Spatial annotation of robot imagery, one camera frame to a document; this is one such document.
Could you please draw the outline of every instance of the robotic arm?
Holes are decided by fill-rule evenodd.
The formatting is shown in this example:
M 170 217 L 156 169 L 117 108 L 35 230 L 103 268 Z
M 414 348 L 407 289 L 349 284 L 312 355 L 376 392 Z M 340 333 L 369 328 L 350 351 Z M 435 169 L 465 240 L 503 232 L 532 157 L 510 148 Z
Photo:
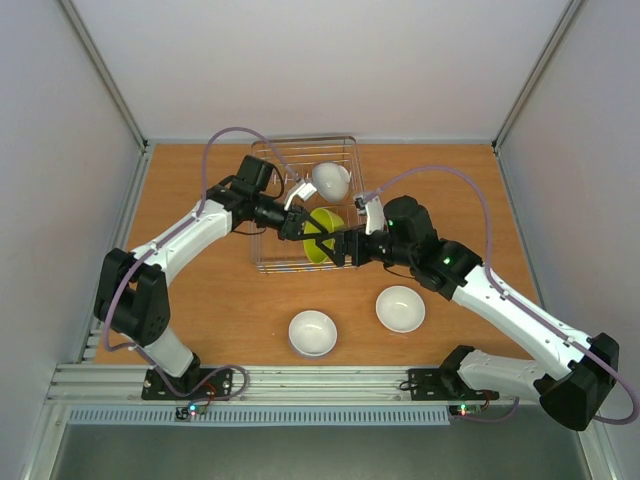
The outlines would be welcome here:
M 275 229 L 281 240 L 315 239 L 337 265 L 351 257 L 354 266 L 380 261 L 385 266 L 410 268 L 418 283 L 482 316 L 521 345 L 534 360 L 490 356 L 473 347 L 458 346 L 440 367 L 442 381 L 453 397 L 462 389 L 495 390 L 539 401 L 559 423 L 584 430 L 615 385 L 614 379 L 579 350 L 550 332 L 522 309 L 506 301 L 512 295 L 564 332 L 572 342 L 590 350 L 617 369 L 618 344 L 604 333 L 589 337 L 527 300 L 498 278 L 502 294 L 492 286 L 482 259 L 464 245 L 441 239 L 427 210 L 411 197 L 396 198 L 384 208 L 379 200 L 356 206 L 367 224 L 329 233 L 300 205 L 285 204 L 262 192 L 274 166 L 246 156 L 238 173 L 207 191 L 167 232 L 130 253 L 112 250 L 105 257 L 94 307 L 95 316 L 107 312 L 126 272 L 148 255 L 117 301 L 111 328 L 142 347 L 165 370 L 177 388 L 189 391 L 200 379 L 200 361 L 168 326 L 167 287 L 185 265 L 204 248 L 245 221 Z M 304 234 L 306 222 L 320 233 Z M 334 239 L 333 248 L 323 242 Z

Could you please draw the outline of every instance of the dish rack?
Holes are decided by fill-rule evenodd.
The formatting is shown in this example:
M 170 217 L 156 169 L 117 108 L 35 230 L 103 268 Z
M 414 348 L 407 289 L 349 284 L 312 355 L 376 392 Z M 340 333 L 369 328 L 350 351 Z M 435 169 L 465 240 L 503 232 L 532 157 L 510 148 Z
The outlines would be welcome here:
M 316 193 L 303 204 L 309 212 L 318 207 L 327 208 L 342 217 L 346 228 L 355 227 L 366 222 L 364 216 L 358 215 L 358 210 L 353 204 L 353 196 L 364 191 L 358 146 L 355 138 L 350 136 L 287 138 L 272 140 L 271 142 L 302 178 L 310 179 L 313 167 L 325 162 L 342 165 L 351 174 L 349 191 L 340 203 L 329 203 L 320 194 Z M 284 199 L 289 189 L 295 185 L 291 175 L 265 143 L 258 141 L 251 145 L 251 155 L 267 160 L 276 166 L 284 180 L 285 193 L 282 197 Z M 274 171 L 265 193 L 267 195 L 277 195 L 279 190 L 279 180 Z M 253 223 L 250 227 L 250 233 L 257 233 Z M 250 237 L 249 256 L 258 271 L 262 273 L 312 272 L 338 268 L 328 259 L 321 264 L 309 262 L 304 254 L 302 242 L 279 240 L 277 233 L 271 229 L 260 235 Z M 348 267 L 351 267 L 349 260 L 343 268 Z

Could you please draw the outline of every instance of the white wall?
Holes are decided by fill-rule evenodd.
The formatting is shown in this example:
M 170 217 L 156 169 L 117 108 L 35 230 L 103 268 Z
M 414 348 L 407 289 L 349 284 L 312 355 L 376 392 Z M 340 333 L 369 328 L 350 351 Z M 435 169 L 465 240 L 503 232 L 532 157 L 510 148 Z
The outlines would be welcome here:
M 560 318 L 621 345 L 640 388 L 640 3 L 587 2 L 504 147 L 542 297 Z M 620 387 L 604 412 L 626 416 Z M 608 433 L 629 479 L 640 422 Z
M 53 0 L 0 15 L 0 478 L 68 362 L 137 149 Z
M 489 142 L 567 0 L 75 3 L 148 138 Z

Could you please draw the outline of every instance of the wooden table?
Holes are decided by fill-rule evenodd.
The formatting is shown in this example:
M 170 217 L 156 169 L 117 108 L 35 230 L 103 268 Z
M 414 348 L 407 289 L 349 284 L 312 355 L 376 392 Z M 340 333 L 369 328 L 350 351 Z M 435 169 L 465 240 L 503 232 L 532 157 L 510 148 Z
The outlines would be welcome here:
M 247 145 L 211 151 L 208 175 L 215 183 L 234 173 Z M 495 157 L 489 146 L 361 145 L 365 186 L 424 164 L 442 164 L 469 174 L 487 196 L 494 229 L 494 269 L 514 288 L 534 297 L 522 248 Z M 161 233 L 199 198 L 201 145 L 160 145 L 155 149 L 129 248 Z M 383 202 L 403 194 L 427 207 L 438 233 L 484 254 L 480 203 L 460 179 L 445 173 L 414 175 L 394 185 Z M 526 358 L 510 339 L 477 315 L 421 289 L 413 280 L 384 272 L 379 263 L 357 270 L 261 274 L 249 261 L 249 239 L 228 235 L 188 265 L 169 290 L 171 326 L 203 364 L 244 365 L 435 365 L 459 344 L 496 355 Z M 378 294 L 391 285 L 418 291 L 427 307 L 422 326 L 409 334 L 387 330 L 375 314 Z M 294 354 L 289 322 L 302 310 L 328 314 L 338 328 L 335 349 L 320 360 Z M 111 342 L 122 337 L 113 332 Z M 96 363 L 141 363 L 134 353 L 106 353 Z

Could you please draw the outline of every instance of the vent grille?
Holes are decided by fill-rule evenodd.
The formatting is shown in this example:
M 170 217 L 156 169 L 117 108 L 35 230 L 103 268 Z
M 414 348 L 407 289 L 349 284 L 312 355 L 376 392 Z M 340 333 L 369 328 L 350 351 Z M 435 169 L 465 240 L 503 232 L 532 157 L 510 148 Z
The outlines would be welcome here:
M 214 405 L 187 421 L 167 406 L 75 406 L 71 424 L 202 425 L 218 427 L 286 425 L 448 425 L 444 406 L 407 407 L 241 407 Z

